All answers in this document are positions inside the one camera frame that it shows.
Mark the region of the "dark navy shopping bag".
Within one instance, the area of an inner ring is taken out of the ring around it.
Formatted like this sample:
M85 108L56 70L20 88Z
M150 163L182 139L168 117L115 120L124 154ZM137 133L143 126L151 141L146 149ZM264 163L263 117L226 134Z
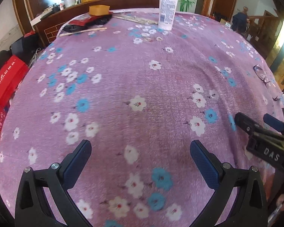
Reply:
M39 47L39 35L35 33L16 40L11 44L10 50L22 61L30 61Z

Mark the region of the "dark jacket on banister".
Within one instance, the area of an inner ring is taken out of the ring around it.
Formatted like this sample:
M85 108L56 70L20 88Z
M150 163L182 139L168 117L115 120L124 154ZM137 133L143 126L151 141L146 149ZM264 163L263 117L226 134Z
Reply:
M245 33L247 30L248 15L243 12L239 12L232 18L231 29L234 32Z

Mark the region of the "wooden cabinet counter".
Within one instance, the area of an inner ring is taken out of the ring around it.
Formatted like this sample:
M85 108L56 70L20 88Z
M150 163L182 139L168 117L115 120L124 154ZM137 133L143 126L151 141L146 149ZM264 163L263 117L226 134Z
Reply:
M158 8L159 0L94 0L88 3L81 3L64 10L58 11L34 26L39 34L43 47L52 43L61 26L70 19L87 13L90 6L106 5L111 10L132 9L132 8Z

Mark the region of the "yellow plastic box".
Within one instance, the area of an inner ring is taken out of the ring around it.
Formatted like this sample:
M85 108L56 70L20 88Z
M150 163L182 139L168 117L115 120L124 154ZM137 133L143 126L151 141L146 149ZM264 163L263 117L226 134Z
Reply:
M107 5L93 5L89 7L89 15L104 16L110 14L110 6Z

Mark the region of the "wrapped chopsticks pack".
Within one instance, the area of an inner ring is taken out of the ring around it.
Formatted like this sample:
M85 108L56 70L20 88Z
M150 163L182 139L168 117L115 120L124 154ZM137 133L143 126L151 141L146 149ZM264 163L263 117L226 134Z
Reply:
M144 18L140 18L140 17L136 17L136 16L114 14L114 15L112 15L112 17L116 18L116 19L125 20L125 21L136 22L136 23L143 24L143 25L158 25L158 22L156 22L156 21L153 21L153 20L150 20L150 19L144 19Z

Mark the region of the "wooden chopstick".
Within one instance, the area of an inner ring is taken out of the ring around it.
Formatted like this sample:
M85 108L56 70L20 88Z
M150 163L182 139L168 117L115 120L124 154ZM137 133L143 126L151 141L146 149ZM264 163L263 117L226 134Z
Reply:
M69 35L74 35L74 34L81 34L85 32L104 31L104 30L107 30L107 27L91 28L91 29L86 29L86 30L77 31L77 32L67 32L67 33L60 34L59 37L69 36Z

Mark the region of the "purple floral tablecloth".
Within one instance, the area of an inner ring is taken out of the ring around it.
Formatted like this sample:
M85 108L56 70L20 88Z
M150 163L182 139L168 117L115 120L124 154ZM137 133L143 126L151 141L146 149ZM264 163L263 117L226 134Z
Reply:
M87 139L92 155L69 193L93 226L189 226L213 194L189 147L275 169L246 150L234 123L283 119L284 100L258 78L265 59L242 36L197 14L171 31L113 18L105 30L58 37L20 84L3 124L0 194L14 213L21 174L46 169Z

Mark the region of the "white lotion tube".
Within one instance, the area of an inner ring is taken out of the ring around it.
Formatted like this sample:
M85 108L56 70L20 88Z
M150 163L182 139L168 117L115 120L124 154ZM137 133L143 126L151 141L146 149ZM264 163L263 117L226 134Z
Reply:
M178 0L159 0L159 29L171 31Z

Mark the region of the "eyeglasses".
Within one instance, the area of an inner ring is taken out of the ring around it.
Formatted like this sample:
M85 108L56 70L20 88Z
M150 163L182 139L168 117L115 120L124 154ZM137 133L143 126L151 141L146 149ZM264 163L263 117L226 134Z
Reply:
M282 93L278 89L277 85L268 79L266 72L260 67L259 64L253 66L253 71L256 76L264 83L268 93L271 95L274 101L281 100Z

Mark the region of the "red gift bag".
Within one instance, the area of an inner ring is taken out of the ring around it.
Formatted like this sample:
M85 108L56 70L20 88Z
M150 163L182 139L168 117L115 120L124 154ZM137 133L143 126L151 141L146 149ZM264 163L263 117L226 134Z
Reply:
M29 67L15 55L0 69L0 104L5 106L18 85L28 73Z

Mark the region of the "dark red packet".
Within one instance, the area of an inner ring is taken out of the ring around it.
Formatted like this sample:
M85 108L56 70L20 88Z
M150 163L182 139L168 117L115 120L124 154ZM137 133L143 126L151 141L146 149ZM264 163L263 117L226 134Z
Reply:
M103 26L106 23L108 23L111 18L112 18L111 13L107 15L101 15L101 16L89 15L88 13L85 13L67 22L66 25L63 26L62 31L79 32L82 30L89 29L91 26L94 26L94 25Z

